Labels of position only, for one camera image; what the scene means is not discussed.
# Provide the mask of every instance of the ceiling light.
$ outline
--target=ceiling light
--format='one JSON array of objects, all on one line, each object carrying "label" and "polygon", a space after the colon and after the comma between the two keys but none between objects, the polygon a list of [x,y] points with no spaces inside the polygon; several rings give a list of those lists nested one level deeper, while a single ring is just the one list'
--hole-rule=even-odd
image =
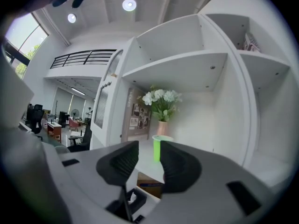
[{"label": "ceiling light", "polygon": [[85,95],[84,93],[82,93],[82,92],[76,90],[75,88],[72,88],[72,90],[73,90],[73,91],[76,91],[76,92],[78,92],[78,93],[80,93],[81,95]]},{"label": "ceiling light", "polygon": [[128,12],[134,11],[136,8],[136,2],[135,0],[124,0],[122,7]]},{"label": "ceiling light", "polygon": [[76,15],[75,14],[69,14],[67,16],[67,20],[69,20],[70,23],[74,23],[76,21]]}]

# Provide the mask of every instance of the pink chair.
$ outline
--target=pink chair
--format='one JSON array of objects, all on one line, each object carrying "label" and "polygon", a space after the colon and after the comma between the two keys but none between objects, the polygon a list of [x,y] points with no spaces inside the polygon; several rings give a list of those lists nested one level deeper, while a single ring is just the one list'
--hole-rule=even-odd
[{"label": "pink chair", "polygon": [[76,121],[72,120],[71,117],[69,117],[69,126],[70,126],[70,131],[71,131],[71,128],[77,128],[77,131],[78,131],[79,124]]}]

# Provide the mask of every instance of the white bookcase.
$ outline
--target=white bookcase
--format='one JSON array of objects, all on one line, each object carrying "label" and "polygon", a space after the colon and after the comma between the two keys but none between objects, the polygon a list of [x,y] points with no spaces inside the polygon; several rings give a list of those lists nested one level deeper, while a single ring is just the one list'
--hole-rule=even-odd
[{"label": "white bookcase", "polygon": [[[250,31],[262,53],[240,50]],[[214,152],[245,167],[270,187],[290,174],[299,141],[299,92],[285,54],[266,30],[246,16],[195,14],[159,25],[123,49],[103,127],[92,122],[93,148],[120,143],[130,87],[181,92],[180,112],[169,122],[175,142]],[[153,162],[151,135],[140,142],[136,169],[163,182]]]},{"label": "white bookcase", "polygon": [[[250,75],[245,82],[255,92],[257,113],[251,129],[256,130],[256,141],[248,146],[244,166],[268,186],[279,185],[291,173],[299,141],[299,90],[292,69],[278,44],[255,21],[231,14],[207,17],[233,43],[232,51]],[[246,31],[262,53],[239,50]]]}]

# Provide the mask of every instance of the white flower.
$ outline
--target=white flower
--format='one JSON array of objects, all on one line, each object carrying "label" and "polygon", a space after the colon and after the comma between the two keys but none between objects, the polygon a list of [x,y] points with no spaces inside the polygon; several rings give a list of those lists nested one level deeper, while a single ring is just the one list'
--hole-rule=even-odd
[{"label": "white flower", "polygon": [[155,98],[160,99],[163,97],[164,94],[165,94],[165,92],[163,90],[161,90],[161,89],[157,90],[157,91],[155,91]]},{"label": "white flower", "polygon": [[151,100],[153,102],[156,102],[158,99],[155,98],[155,91],[151,91],[150,93],[151,93]]},{"label": "white flower", "polygon": [[172,90],[172,93],[173,93],[173,95],[174,95],[174,97],[175,97],[175,101],[176,102],[182,102],[182,99],[180,98],[181,97],[181,93],[177,93],[176,91],[174,91],[174,90]]},{"label": "white flower", "polygon": [[167,102],[173,102],[175,100],[175,96],[173,95],[173,93],[171,91],[167,91],[164,94],[164,100]]},{"label": "white flower", "polygon": [[144,101],[145,105],[151,105],[151,93],[147,92],[147,94],[145,96],[142,97],[142,100]]}]

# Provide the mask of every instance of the cardboard box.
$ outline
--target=cardboard box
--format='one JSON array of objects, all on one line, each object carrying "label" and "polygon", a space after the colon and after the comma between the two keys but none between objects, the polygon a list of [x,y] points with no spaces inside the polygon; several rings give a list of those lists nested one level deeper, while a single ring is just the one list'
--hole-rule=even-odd
[{"label": "cardboard box", "polygon": [[142,172],[138,173],[137,186],[153,196],[161,198],[163,183],[146,176]]}]

